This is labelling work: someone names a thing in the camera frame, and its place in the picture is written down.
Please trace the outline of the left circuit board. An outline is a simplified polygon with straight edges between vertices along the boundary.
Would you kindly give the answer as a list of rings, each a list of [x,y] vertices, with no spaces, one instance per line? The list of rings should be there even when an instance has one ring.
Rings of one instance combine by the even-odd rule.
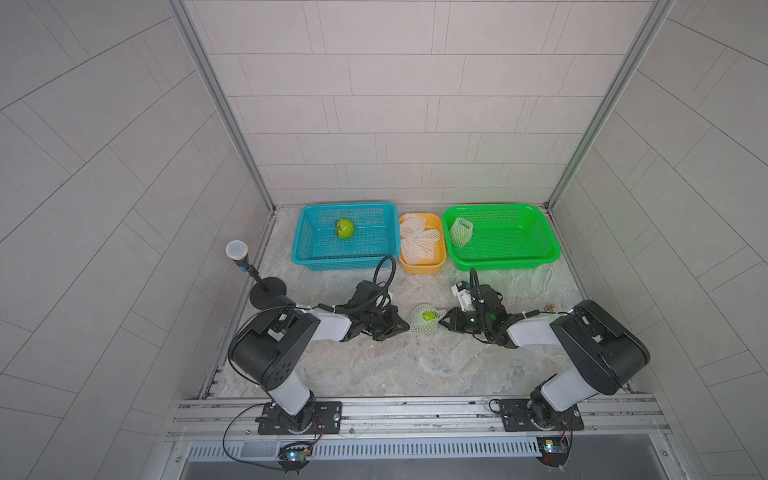
[[[312,454],[313,444],[310,442],[289,443],[278,450],[278,465],[285,474],[290,472],[299,474],[311,461]]]

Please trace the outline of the yellow plastic tub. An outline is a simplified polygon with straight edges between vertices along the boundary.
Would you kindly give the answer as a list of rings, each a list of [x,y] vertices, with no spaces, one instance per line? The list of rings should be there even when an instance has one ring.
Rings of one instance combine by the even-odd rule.
[[[414,214],[419,215],[427,219],[427,226],[431,228],[436,228],[439,230],[439,232],[442,234],[442,240],[438,243],[437,250],[435,252],[435,258],[433,260],[427,260],[422,261],[421,263],[417,265],[409,265],[407,264],[402,255],[400,250],[400,261],[403,266],[403,269],[412,274],[435,274],[440,271],[442,266],[444,265],[446,259],[447,259],[447,250],[445,246],[445,235],[443,232],[442,227],[442,221],[441,219],[435,215],[430,213],[406,213],[406,214]]]

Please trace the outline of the microphone on black stand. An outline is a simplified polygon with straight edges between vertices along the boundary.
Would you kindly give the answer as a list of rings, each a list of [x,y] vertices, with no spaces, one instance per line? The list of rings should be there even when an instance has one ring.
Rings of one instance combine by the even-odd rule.
[[[287,293],[287,287],[281,279],[260,276],[258,270],[249,260],[249,248],[244,241],[230,241],[225,252],[228,258],[254,280],[254,285],[249,293],[249,301],[256,309],[266,309],[274,299]]]

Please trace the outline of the green plastic basket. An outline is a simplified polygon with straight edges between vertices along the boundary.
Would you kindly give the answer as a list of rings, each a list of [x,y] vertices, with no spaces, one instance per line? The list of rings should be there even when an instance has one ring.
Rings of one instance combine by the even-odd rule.
[[[536,269],[561,256],[547,217],[531,205],[453,206],[442,222],[448,255],[460,271]]]

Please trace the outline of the right circuit board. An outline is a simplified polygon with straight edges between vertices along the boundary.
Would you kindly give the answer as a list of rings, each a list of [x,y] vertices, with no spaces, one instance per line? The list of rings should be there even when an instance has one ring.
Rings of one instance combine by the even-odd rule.
[[[537,460],[547,467],[562,467],[570,457],[571,445],[565,438],[538,437],[537,445],[540,452]]]

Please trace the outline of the green custard apple in basket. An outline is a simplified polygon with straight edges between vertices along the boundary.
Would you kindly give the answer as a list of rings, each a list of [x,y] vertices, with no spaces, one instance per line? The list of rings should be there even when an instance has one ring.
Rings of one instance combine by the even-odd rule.
[[[355,224],[347,218],[338,219],[335,222],[335,234],[339,239],[346,240],[355,234]]]

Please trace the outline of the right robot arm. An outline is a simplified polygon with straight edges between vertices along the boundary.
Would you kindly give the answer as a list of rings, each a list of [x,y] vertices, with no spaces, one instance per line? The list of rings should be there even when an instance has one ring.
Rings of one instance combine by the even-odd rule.
[[[455,284],[451,292],[459,305],[439,320],[448,330],[506,349],[561,347],[572,363],[537,385],[527,401],[489,401],[507,431],[579,430],[583,425],[578,403],[597,394],[615,394],[650,363],[647,347],[593,300],[565,312],[509,313],[502,295],[482,284],[474,269],[469,280]]]

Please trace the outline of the white foam nets pile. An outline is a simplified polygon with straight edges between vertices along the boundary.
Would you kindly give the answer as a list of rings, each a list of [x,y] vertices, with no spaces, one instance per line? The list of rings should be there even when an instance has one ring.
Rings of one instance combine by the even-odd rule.
[[[427,226],[427,219],[414,214],[405,214],[400,223],[401,255],[409,265],[433,260],[442,234],[436,228]]]

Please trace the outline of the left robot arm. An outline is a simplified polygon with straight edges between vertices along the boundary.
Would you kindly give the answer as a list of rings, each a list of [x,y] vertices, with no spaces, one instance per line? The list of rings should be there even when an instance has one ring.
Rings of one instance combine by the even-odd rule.
[[[363,334],[384,341],[409,330],[392,304],[389,287],[396,273],[395,259],[387,255],[376,266],[390,266],[387,279],[374,276],[360,282],[345,304],[304,307],[278,295],[261,307],[232,339],[227,361],[235,373],[260,387],[271,402],[262,417],[260,433],[301,434],[320,428],[314,393],[294,370],[310,343],[348,342]]]

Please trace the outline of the teal plastic basket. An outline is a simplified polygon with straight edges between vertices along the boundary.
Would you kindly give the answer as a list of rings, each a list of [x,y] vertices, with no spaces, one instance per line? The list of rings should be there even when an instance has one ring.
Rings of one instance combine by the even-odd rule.
[[[309,205],[299,214],[292,261],[311,271],[370,269],[399,254],[399,215],[391,202]]]

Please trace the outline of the circuit board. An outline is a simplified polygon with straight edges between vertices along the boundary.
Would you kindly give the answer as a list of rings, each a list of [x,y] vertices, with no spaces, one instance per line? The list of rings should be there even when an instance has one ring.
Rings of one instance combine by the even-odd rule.
[[[570,457],[571,445],[565,438],[538,437],[537,445],[540,452],[537,460],[547,467],[562,467]]]
[[[312,454],[313,444],[310,442],[289,443],[278,450],[278,465],[285,474],[290,472],[299,474],[311,461]]]

